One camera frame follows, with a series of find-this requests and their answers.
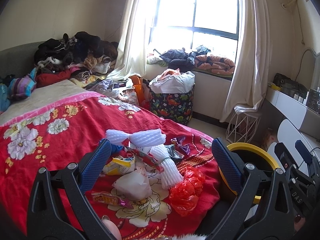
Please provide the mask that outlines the right hand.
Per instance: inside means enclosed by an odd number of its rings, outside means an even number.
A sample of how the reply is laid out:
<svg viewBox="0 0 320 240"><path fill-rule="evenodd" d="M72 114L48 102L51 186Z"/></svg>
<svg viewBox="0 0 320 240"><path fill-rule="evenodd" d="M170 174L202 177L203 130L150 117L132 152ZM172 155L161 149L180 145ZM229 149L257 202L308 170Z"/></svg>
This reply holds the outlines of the right hand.
<svg viewBox="0 0 320 240"><path fill-rule="evenodd" d="M295 232L298 232L306 223L306 218L301 215L296 215L294 218Z"/></svg>

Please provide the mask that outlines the left hand painted nails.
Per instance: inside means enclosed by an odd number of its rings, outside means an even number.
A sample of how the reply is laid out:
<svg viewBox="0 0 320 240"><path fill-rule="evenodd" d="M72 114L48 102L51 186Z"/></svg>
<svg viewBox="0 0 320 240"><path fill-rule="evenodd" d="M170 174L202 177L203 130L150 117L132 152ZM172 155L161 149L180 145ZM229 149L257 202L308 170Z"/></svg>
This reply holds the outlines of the left hand painted nails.
<svg viewBox="0 0 320 240"><path fill-rule="evenodd" d="M122 240L118 227L109 219L108 216L103 215L101 221L117 240Z"/></svg>

